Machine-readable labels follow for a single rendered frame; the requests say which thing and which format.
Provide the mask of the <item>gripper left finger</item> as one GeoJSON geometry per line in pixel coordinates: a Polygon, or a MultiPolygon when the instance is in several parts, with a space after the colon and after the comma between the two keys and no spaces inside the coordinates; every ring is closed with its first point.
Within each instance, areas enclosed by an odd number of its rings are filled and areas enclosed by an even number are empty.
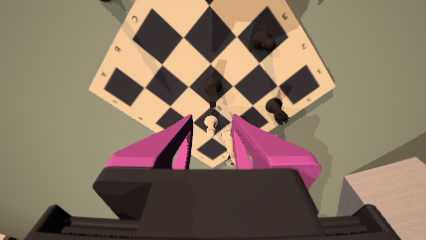
{"type": "Polygon", "coordinates": [[[193,116],[189,114],[174,125],[113,153],[105,167],[189,169],[192,141],[193,116]],[[172,166],[173,157],[178,149],[178,155],[172,166]]]}

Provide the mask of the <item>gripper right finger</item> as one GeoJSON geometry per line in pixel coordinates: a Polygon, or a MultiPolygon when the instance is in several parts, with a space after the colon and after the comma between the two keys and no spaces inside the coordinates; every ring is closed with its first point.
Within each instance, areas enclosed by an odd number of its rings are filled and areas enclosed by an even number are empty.
{"type": "Polygon", "coordinates": [[[311,152],[253,126],[237,114],[232,116],[232,140],[236,169],[295,169],[307,190],[321,172],[321,166],[311,152]]]}

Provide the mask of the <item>tan and black chessboard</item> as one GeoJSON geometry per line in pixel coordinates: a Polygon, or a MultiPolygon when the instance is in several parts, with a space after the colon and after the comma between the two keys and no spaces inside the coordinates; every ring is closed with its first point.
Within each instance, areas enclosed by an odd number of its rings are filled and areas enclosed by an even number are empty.
{"type": "Polygon", "coordinates": [[[192,114],[191,155],[213,168],[227,159],[233,114],[269,132],[279,124],[268,100],[290,118],[334,87],[285,0],[136,0],[89,90],[156,133],[192,114]],[[273,51],[253,46],[261,30],[273,51]],[[210,78],[222,85],[216,108],[210,78]]]}

